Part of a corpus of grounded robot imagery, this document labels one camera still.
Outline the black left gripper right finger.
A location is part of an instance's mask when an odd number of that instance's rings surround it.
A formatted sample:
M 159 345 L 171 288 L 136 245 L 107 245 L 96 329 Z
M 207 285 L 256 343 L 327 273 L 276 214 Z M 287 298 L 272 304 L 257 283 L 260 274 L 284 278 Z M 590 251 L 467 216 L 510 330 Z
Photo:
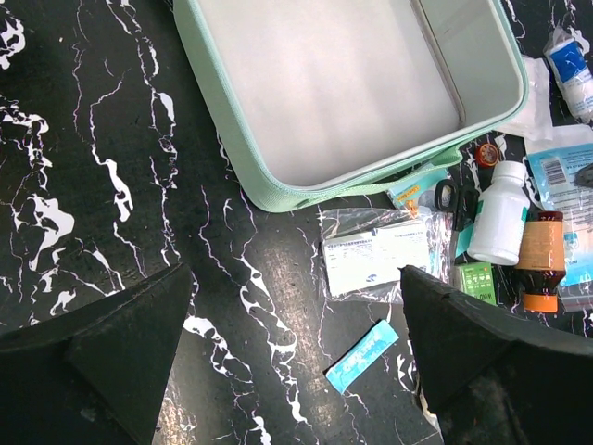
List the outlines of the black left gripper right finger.
M 589 444 L 592 341 L 401 271 L 428 409 L 447 444 Z

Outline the brown bottle orange cap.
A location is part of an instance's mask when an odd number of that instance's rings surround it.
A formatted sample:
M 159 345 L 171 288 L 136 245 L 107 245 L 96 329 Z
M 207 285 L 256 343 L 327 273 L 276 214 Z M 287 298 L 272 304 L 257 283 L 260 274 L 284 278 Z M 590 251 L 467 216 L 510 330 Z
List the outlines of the brown bottle orange cap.
M 566 275 L 563 235 L 560 211 L 540 211 L 525 224 L 515 271 L 523 285 L 526 310 L 558 310 L 557 287 Z

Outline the small green box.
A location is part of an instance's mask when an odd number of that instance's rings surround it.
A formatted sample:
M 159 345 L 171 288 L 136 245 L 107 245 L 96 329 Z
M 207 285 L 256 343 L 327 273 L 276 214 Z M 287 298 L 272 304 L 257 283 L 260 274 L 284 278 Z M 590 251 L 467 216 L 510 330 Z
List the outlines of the small green box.
M 460 291 L 496 306 L 497 297 L 494 287 L 492 266 L 488 262 L 473 262 L 457 265 L 453 268 L 453 285 Z

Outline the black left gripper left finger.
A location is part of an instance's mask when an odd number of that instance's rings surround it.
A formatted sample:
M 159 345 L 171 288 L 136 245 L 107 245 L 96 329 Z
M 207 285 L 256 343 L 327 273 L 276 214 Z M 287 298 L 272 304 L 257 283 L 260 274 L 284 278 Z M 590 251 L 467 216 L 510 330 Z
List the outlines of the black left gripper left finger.
M 177 264 L 2 335 L 2 443 L 151 443 L 192 283 Z

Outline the mint green medicine case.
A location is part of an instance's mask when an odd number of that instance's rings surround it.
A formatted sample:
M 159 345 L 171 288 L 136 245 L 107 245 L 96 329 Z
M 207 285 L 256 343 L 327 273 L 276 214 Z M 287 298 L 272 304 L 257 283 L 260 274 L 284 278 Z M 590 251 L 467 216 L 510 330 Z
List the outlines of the mint green medicine case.
M 498 1 L 177 1 L 246 196 L 268 212 L 382 193 L 513 117 L 527 75 Z

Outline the white pill bottle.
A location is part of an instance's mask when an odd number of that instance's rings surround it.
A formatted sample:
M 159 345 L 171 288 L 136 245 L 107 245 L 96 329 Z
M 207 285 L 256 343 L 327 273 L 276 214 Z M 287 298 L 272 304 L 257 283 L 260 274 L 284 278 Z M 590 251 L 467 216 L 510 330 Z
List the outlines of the white pill bottle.
M 530 200 L 523 187 L 526 169 L 521 162 L 501 161 L 490 186 L 477 203 L 467 254 L 478 261 L 502 266 L 519 262 Z

